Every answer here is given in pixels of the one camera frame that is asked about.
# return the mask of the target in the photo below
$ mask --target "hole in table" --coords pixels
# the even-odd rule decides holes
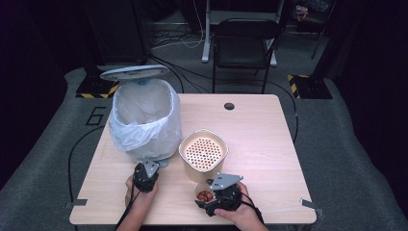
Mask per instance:
[[[228,111],[234,110],[235,105],[233,103],[226,103],[224,104],[224,108]]]

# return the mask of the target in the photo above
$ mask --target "yellow and black tape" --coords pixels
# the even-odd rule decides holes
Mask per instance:
[[[291,90],[294,98],[300,98],[299,91],[294,82],[295,77],[309,78],[309,75],[288,75],[289,84],[291,85]]]
[[[112,96],[114,96],[118,87],[119,87],[119,81],[116,81],[112,84],[112,87],[107,92],[98,92],[98,93],[93,93],[93,92],[78,93],[77,92],[76,97],[78,98],[111,98]]]

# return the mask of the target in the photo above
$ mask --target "human hand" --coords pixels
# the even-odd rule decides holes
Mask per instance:
[[[129,202],[135,200],[133,205],[127,214],[126,218],[117,228],[117,230],[139,230],[143,221],[147,215],[147,212],[153,203],[153,199],[159,190],[157,182],[155,183],[151,192],[140,192],[138,188],[133,186],[133,175],[129,176],[126,181],[127,192],[125,196],[125,205],[128,206]]]
[[[241,182],[237,183],[238,188],[241,193],[249,196],[248,189],[246,185]],[[252,203],[246,196],[242,196],[242,201],[247,203]],[[258,216],[255,213],[255,210],[245,204],[242,204],[236,211],[226,211],[223,209],[215,209],[214,213],[225,219],[229,219],[234,222],[234,224],[242,231],[261,231],[268,229],[261,223]]]

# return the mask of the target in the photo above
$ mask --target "trash can lid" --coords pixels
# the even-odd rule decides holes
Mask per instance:
[[[168,68],[162,64],[135,65],[105,71],[100,75],[100,77],[109,81],[135,80],[153,78],[159,75],[165,75],[168,72]]]

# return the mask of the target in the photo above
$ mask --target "colander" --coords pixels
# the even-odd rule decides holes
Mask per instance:
[[[187,175],[198,183],[213,179],[220,172],[228,146],[213,132],[200,129],[181,142],[179,153]]]

